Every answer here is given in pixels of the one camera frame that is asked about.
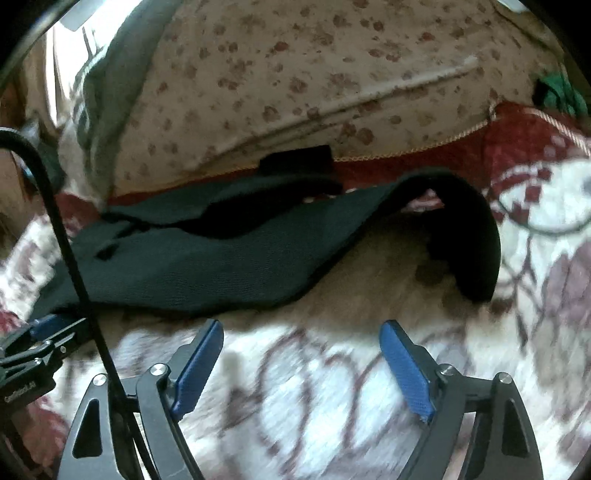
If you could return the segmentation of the black pants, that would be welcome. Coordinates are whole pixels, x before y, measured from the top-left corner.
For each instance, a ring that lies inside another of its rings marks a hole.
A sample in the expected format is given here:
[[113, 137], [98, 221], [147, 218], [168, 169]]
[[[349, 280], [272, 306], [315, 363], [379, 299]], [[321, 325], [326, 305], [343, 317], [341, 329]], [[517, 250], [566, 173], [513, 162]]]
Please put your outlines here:
[[311, 290], [376, 227], [433, 192], [444, 218], [423, 237], [468, 300], [488, 302], [500, 235], [480, 189], [415, 155], [338, 162], [327, 146], [277, 152], [256, 168], [117, 202], [72, 249], [97, 309], [208, 315], [273, 308]]

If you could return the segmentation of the beige spotted quilt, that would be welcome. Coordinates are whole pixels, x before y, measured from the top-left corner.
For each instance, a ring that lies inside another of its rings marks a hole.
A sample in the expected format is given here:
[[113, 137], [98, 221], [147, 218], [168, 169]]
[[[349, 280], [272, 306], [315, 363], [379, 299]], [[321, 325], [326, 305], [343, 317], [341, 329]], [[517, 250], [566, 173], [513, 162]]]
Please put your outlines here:
[[114, 159], [116, 196], [329, 145], [379, 156], [527, 103], [564, 52], [498, 1], [185, 1], [155, 44]]

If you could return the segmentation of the grey fuzzy sweater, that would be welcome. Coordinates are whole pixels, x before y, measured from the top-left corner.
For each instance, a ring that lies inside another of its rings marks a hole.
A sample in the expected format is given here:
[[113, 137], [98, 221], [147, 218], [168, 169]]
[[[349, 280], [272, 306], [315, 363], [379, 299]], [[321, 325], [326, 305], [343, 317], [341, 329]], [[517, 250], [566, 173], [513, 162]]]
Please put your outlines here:
[[102, 198], [113, 189], [120, 136], [158, 42], [179, 6], [178, 1], [139, 2], [86, 71], [75, 110], [76, 138], [86, 180]]

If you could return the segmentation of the green object beside bed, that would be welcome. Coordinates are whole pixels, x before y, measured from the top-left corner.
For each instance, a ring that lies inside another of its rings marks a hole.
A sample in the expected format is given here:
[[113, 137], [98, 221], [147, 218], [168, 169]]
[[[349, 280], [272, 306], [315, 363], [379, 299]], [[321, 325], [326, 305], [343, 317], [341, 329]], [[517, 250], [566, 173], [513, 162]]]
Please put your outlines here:
[[553, 110], [576, 118], [588, 115], [585, 98], [564, 73], [552, 73], [538, 78], [532, 101], [540, 110]]

